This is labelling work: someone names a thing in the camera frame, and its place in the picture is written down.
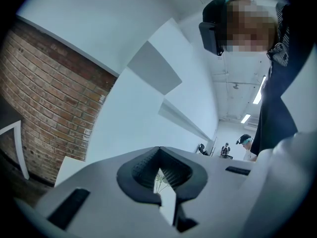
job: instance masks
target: hair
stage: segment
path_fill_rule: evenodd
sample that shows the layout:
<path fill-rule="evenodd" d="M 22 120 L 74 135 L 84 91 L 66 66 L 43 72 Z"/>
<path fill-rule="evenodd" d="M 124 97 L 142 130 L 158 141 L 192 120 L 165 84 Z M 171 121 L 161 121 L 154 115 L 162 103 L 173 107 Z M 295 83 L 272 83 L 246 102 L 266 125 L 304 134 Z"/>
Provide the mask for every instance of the hair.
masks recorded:
<path fill-rule="evenodd" d="M 271 42 L 274 40 L 276 29 L 274 19 L 269 13 L 262 6 L 252 3 L 250 0 L 231 0 L 221 12 L 219 41 L 225 50 L 233 51 L 232 41 L 235 34 L 245 34 L 243 32 L 245 22 L 242 20 L 248 17 L 261 18 L 261 20 L 252 19 L 251 26 L 256 24 L 254 30 L 246 28 L 246 34 L 252 38 L 250 40 L 258 40 L 264 49 L 273 45 Z M 259 36 L 265 37 L 265 39 L 258 39 Z"/>

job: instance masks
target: fluorescent light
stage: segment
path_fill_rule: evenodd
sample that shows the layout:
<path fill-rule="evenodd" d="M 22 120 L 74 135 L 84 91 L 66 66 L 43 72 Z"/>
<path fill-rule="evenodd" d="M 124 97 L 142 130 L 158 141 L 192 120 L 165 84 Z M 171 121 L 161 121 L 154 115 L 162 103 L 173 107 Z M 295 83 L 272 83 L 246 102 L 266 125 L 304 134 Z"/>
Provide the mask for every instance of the fluorescent light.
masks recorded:
<path fill-rule="evenodd" d="M 250 116 L 250 114 L 246 114 L 246 116 L 242 119 L 241 123 L 245 123 L 250 118 Z"/>
<path fill-rule="evenodd" d="M 264 83 L 265 79 L 266 79 L 266 76 L 263 77 L 261 86 L 260 86 L 259 91 L 258 91 L 258 93 L 256 95 L 256 98 L 253 101 L 253 104 L 259 104 L 259 102 L 260 102 L 260 100 L 262 98 L 261 89 L 262 89 L 262 86 L 263 86 L 263 83 Z"/>

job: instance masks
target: mannequin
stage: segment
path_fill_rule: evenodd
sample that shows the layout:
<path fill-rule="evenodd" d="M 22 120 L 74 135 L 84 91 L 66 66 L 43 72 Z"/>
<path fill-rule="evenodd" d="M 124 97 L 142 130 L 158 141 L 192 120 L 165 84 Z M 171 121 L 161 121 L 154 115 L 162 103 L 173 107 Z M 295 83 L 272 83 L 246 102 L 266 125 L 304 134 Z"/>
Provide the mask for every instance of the mannequin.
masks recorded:
<path fill-rule="evenodd" d="M 226 143 L 226 145 L 224 145 L 224 146 L 221 148 L 220 156 L 222 156 L 222 155 L 229 155 L 229 153 L 230 153 L 229 143 Z"/>

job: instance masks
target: ceiling pipe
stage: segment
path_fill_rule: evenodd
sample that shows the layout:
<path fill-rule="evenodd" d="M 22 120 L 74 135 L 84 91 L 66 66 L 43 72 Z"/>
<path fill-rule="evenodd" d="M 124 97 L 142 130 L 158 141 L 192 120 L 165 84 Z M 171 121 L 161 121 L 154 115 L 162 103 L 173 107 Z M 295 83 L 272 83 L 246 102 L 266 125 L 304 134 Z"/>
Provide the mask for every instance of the ceiling pipe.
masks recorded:
<path fill-rule="evenodd" d="M 212 76 L 218 76 L 218 75 L 229 75 L 229 72 L 212 74 Z"/>
<path fill-rule="evenodd" d="M 255 128 L 255 127 L 248 126 L 248 125 L 244 126 L 244 128 L 248 129 L 248 130 L 253 130 L 253 131 L 257 131 L 257 129 L 258 129 L 257 127 Z"/>
<path fill-rule="evenodd" d="M 225 59 L 225 52 L 222 54 L 223 55 L 223 64 L 224 64 L 224 70 L 225 70 L 225 75 L 226 75 L 226 89 L 227 89 L 227 94 L 226 94 L 226 99 L 227 99 L 227 110 L 226 110 L 226 117 L 228 116 L 228 106 L 229 106 L 229 90 L 228 90 L 228 71 L 227 71 L 227 65 L 226 65 L 226 59 Z"/>
<path fill-rule="evenodd" d="M 261 85 L 261 84 L 254 84 L 254 83 L 244 83 L 244 82 L 227 82 L 227 81 L 216 81 L 213 80 L 215 83 L 226 83 L 226 84 L 237 84 L 237 85 Z"/>

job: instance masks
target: gray panel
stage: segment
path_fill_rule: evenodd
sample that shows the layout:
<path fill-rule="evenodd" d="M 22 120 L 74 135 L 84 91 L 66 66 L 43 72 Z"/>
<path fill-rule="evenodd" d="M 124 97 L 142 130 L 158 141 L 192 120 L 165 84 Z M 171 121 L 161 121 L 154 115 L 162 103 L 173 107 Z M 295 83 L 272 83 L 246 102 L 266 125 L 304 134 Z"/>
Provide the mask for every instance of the gray panel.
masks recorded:
<path fill-rule="evenodd" d="M 163 103 L 158 111 L 158 114 L 172 123 L 182 127 L 183 129 L 193 133 L 205 141 L 209 141 L 210 138 L 192 121 L 190 121 L 179 109 L 177 109 L 171 102 L 164 99 Z"/>
<path fill-rule="evenodd" d="M 182 83 L 173 68 L 149 42 L 139 49 L 128 67 L 164 95 Z"/>

